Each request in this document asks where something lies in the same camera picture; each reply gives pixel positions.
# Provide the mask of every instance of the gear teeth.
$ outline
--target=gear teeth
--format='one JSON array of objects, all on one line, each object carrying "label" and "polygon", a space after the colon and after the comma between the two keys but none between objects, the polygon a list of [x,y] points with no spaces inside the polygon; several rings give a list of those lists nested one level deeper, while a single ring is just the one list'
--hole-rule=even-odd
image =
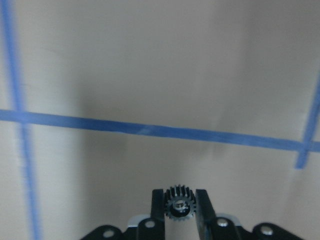
[{"label": "gear teeth", "polygon": [[165,214],[174,221],[184,221],[194,216],[196,212],[196,198],[192,190],[185,185],[175,185],[166,190],[165,194]]}]

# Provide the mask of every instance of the black gear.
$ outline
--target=black gear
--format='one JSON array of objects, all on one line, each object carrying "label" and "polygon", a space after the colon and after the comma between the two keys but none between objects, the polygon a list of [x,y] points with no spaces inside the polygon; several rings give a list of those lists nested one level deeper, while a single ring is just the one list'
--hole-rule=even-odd
[{"label": "black gear", "polygon": [[165,214],[173,220],[186,220],[194,216],[196,198],[189,187],[180,184],[166,190]]}]

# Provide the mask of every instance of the blue tape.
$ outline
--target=blue tape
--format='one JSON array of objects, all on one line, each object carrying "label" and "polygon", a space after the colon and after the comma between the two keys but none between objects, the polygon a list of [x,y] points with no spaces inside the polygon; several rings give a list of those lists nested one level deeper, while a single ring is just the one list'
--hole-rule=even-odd
[{"label": "blue tape", "polygon": [[[146,125],[131,122],[98,120],[91,118],[61,116],[34,112],[24,112],[21,113],[19,117],[23,118],[23,121],[29,124],[73,129],[208,141],[288,151],[301,151],[303,147],[303,144],[301,142],[294,140],[193,128]],[[0,120],[6,119],[9,119],[9,121],[14,121],[16,119],[15,113],[9,110],[0,110]]]},{"label": "blue tape", "polygon": [[13,109],[15,113],[10,116],[5,113],[1,113],[1,116],[4,118],[11,118],[16,122],[20,123],[19,134],[21,136],[21,151],[24,160],[23,173],[26,181],[26,195],[28,199],[28,208],[29,208],[29,219],[30,230],[32,232],[31,239],[40,240],[40,224],[39,224],[39,214],[38,214],[38,205],[36,198],[36,184],[34,178],[34,171],[32,165],[32,154],[31,154],[31,143],[29,140],[29,129],[22,113],[25,110],[24,96],[22,91],[22,84],[20,79],[20,66],[19,61],[17,60],[18,48],[16,46],[15,40],[15,31],[14,31],[14,19],[12,14],[11,1],[1,0],[1,15],[3,23],[3,36],[4,36],[4,48],[6,49],[7,54],[7,69],[9,76],[9,85],[11,89],[11,97],[13,103]]},{"label": "blue tape", "polygon": [[308,121],[305,127],[305,132],[302,140],[303,148],[299,152],[296,160],[296,164],[295,164],[295,167],[297,169],[303,169],[306,166],[309,152],[313,148],[312,139],[316,133],[319,110],[320,110],[320,75],[317,81],[315,95],[314,95],[312,106],[309,112]]}]

